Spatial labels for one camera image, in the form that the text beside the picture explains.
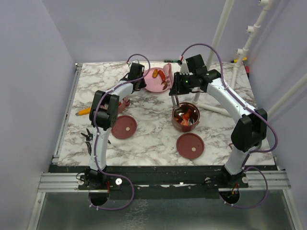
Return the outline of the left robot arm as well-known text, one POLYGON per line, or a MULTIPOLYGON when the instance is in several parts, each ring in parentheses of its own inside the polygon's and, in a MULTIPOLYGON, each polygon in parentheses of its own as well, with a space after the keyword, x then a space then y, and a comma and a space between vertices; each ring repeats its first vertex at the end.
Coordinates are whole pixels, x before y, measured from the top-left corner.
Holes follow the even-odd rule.
POLYGON ((118 84, 107 91, 94 94, 89 119, 93 126, 93 143, 91 157, 85 170, 85 179, 95 189, 105 186, 107 173, 106 150, 108 137, 118 117, 119 102, 134 91, 146 87, 144 65, 132 63, 129 72, 118 84))

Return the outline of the pink food tongs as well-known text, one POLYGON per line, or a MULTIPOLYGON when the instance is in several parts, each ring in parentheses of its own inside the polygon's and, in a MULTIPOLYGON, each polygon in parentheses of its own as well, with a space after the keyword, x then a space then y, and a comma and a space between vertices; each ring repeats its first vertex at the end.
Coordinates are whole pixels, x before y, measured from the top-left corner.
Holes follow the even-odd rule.
MULTIPOLYGON (((172 66, 170 63, 167 63, 166 65, 163 66, 163 71, 166 76, 166 81, 169 81, 169 90, 172 88, 174 77, 172 73, 172 66)), ((177 95, 171 96, 172 99, 172 104, 173 104, 173 114, 172 116, 175 118, 176 116, 179 115, 180 112, 180 103, 179 103, 179 98, 177 95)))

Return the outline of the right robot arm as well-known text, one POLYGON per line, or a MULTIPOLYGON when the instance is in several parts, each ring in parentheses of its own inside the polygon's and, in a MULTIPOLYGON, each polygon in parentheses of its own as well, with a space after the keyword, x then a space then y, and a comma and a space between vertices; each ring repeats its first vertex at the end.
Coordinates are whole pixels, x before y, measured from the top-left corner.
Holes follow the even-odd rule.
POLYGON ((232 187, 238 181, 237 174, 242 172, 248 154, 266 138, 267 113, 264 109, 257 110, 239 97, 225 82, 223 73, 215 69, 208 72, 197 70, 193 74, 175 72, 169 95, 193 93, 197 87, 216 99, 236 123, 231 134, 234 147, 224 165, 227 172, 220 176, 223 186, 232 187))

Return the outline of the pink food plate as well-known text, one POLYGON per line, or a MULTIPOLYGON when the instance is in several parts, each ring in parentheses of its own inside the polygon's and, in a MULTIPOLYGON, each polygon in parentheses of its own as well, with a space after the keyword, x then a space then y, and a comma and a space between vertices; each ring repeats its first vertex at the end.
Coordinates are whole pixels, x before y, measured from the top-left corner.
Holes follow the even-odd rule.
POLYGON ((163 71, 163 68, 158 68, 158 67, 154 67, 154 68, 151 68, 148 75, 144 78, 145 80, 145 83, 146 83, 146 87, 145 89, 150 91, 150 92, 154 92, 154 93, 161 93, 161 92, 165 92, 167 91, 168 89, 166 89, 165 91, 163 91, 163 85, 161 84, 162 83, 162 80, 160 78, 160 76, 158 75, 156 78, 153 78, 152 77, 152 74, 153 74, 153 71, 155 69, 158 69, 158 70, 162 70, 163 71))

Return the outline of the dark red steel lunch pot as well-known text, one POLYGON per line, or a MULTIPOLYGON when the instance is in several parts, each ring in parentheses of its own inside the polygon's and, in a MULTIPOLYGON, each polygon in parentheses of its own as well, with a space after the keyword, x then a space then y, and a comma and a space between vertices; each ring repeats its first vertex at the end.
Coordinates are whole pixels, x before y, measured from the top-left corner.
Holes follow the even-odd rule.
POLYGON ((190 132, 199 124, 200 116, 200 111, 194 104, 182 102, 172 111, 172 125, 180 132, 190 132))

